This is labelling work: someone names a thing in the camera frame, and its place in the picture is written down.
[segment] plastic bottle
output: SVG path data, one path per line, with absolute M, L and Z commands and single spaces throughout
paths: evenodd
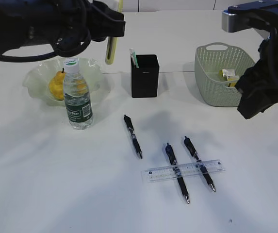
M 64 69 L 63 93 L 69 122 L 74 129 L 84 130 L 89 128 L 94 120 L 88 84 L 80 74 L 77 58 L 66 59 Z

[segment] frosted glass bowl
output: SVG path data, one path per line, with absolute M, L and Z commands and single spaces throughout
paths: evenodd
M 41 99 L 50 106 L 64 106 L 64 100 L 57 100 L 49 91 L 48 84 L 62 70 L 65 58 L 44 61 L 26 75 L 23 86 L 27 87 L 32 98 Z M 91 93 L 91 101 L 103 99 L 109 92 L 110 86 L 104 79 L 98 62 L 93 59 L 79 58 L 81 74 L 86 79 Z

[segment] clear plastic ruler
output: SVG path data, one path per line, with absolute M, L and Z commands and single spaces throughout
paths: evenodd
M 217 159 L 217 160 L 202 161 L 202 162 L 191 163 L 191 164 L 179 164 L 173 166 L 151 168 L 142 171 L 142 177 L 143 180 L 148 183 L 176 179 L 177 176 L 174 171 L 174 169 L 176 168 L 180 169 L 183 177 L 198 176 L 202 174 L 200 171 L 200 167 L 203 165 L 206 167 L 209 174 L 225 171 L 225 168 L 221 160 Z

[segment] white wall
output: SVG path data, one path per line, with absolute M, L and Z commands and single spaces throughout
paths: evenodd
M 110 7 L 114 0 L 100 0 Z M 124 0 L 124 12 L 160 10 L 225 10 L 253 0 Z
M 99 0 L 109 7 L 114 6 L 114 0 Z M 124 12 L 138 12 L 139 0 L 124 0 Z

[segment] basket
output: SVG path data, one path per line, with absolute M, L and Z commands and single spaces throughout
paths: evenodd
M 227 47 L 224 50 L 208 50 L 211 45 Z M 236 107 L 241 94 L 235 87 L 228 87 L 235 81 L 223 81 L 219 71 L 235 69 L 235 74 L 241 77 L 245 70 L 254 66 L 255 62 L 241 48 L 224 43 L 211 43 L 196 49 L 195 77 L 199 91 L 207 104 L 217 107 Z

